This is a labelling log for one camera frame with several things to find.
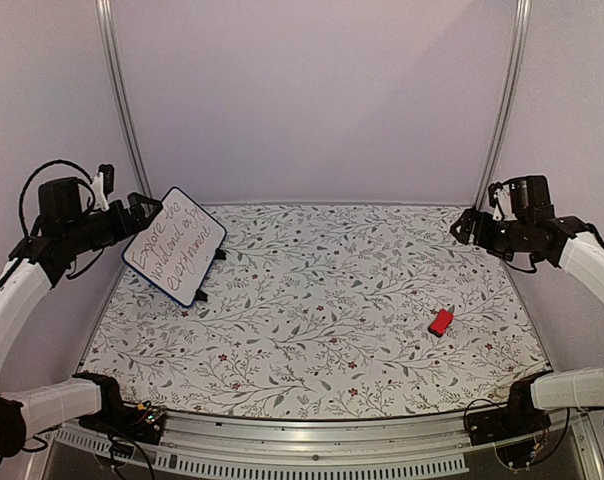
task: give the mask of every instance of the red object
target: red object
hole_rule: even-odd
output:
[[[440,310],[437,318],[429,325],[429,332],[436,337],[441,337],[446,332],[446,329],[453,321],[453,314],[446,310]]]

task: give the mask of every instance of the robotic arm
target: robotic arm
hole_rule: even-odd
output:
[[[545,177],[494,183],[489,187],[489,203],[493,214],[470,208],[453,224],[451,233],[459,242],[472,242],[507,264],[515,253],[528,253],[531,270],[526,273],[535,273],[536,263],[548,261],[604,303],[604,241],[592,224],[572,216],[555,217]],[[473,414],[468,425],[472,439],[475,434],[495,441],[538,430],[548,424],[546,410],[568,407],[604,407],[604,367],[543,372],[518,380],[498,418]],[[497,431],[489,434],[491,428]]]
[[[0,370],[33,308],[57,285],[79,255],[101,252],[146,229],[162,209],[161,202],[137,193],[128,196],[129,208],[120,200],[108,203],[107,196],[114,186],[111,165],[101,165],[91,181],[84,170],[71,162],[49,162],[34,172],[25,190],[35,174],[54,164],[76,168],[91,183],[69,177],[42,184],[38,189],[40,215],[30,233],[22,214],[24,190],[20,196],[25,236],[11,252],[0,276]],[[91,194],[86,210],[82,208],[80,186]],[[84,273],[95,260],[97,257],[67,278]],[[149,410],[148,405],[140,411],[125,406],[114,379],[96,374],[75,377],[58,385],[0,395],[1,456],[17,454],[34,435],[77,417],[83,417],[81,422],[89,428],[107,433],[113,433],[109,429],[126,429],[132,423],[149,427],[136,427],[133,432],[132,436],[141,441],[153,442],[159,436],[160,424],[148,422],[157,420],[157,412]],[[139,423],[141,418],[147,421]]]

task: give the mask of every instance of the small whiteboard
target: small whiteboard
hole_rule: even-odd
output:
[[[211,267],[226,230],[177,187],[162,200],[162,211],[122,254],[124,263],[184,307]]]

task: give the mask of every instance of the table surface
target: table surface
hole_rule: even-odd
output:
[[[501,263],[459,208],[222,206],[228,258],[184,309],[127,270],[82,369],[190,412],[348,419],[502,401],[549,368]],[[454,307],[442,338],[427,332]]]

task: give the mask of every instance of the black whiteboard clip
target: black whiteboard clip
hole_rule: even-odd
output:
[[[208,300],[209,296],[198,288],[198,290],[195,292],[195,301],[206,303]]]

